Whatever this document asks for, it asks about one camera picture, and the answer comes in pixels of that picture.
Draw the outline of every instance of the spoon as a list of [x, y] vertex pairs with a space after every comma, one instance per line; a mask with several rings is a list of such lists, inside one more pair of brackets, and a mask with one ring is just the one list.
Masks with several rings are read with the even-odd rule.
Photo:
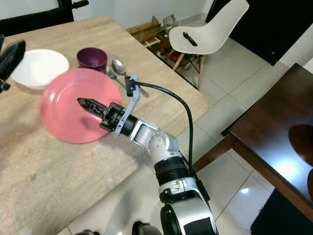
[[110, 70], [109, 66], [106, 66], [106, 74], [107, 74], [107, 76], [109, 76], [112, 80], [117, 81], [124, 89], [126, 89], [126, 86], [125, 86], [123, 83], [121, 83], [121, 82], [117, 79], [116, 74]]
[[[112, 68], [117, 74], [127, 76], [125, 65], [119, 60], [112, 60]], [[144, 89], [140, 88], [140, 92], [144, 97], [149, 97], [149, 94]]]

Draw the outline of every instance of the table top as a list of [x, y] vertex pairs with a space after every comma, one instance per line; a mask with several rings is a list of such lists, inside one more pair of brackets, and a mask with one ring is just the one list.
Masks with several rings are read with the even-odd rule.
[[[57, 25], [6, 38], [8, 44], [24, 39], [26, 50], [47, 48], [62, 53], [77, 68], [76, 53], [98, 47], [109, 60], [119, 58], [128, 74], [165, 87], [189, 105], [193, 121], [210, 109], [204, 96], [109, 17]], [[148, 159], [147, 152], [127, 137], [113, 133], [88, 144], [69, 144], [51, 136], [41, 123], [41, 91], [12, 79], [0, 95], [0, 210], [6, 235], [58, 233], [100, 200]], [[130, 98], [122, 93], [122, 105]], [[188, 127], [184, 107], [157, 90], [148, 89], [134, 115], [174, 136]]]
[[294, 142], [306, 135], [303, 125], [313, 125], [313, 74], [295, 64], [230, 132], [313, 208], [307, 184], [313, 167], [299, 157]]

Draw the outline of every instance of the tiled floor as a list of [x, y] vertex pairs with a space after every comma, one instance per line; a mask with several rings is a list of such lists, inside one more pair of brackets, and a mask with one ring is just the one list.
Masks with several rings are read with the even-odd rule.
[[[216, 53], [205, 57], [201, 92], [214, 105], [194, 126], [194, 159], [197, 160], [223, 137], [220, 132], [264, 95], [287, 71], [274, 67], [232, 39]], [[180, 72], [197, 82], [196, 71]], [[178, 137], [187, 155], [188, 130]], [[220, 235], [248, 235], [250, 226], [274, 187], [233, 150], [199, 172], [211, 197], [210, 205]], [[130, 235], [137, 219], [161, 229], [158, 184], [144, 164], [133, 176], [102, 201], [77, 218], [62, 235], [97, 230], [101, 234]]]

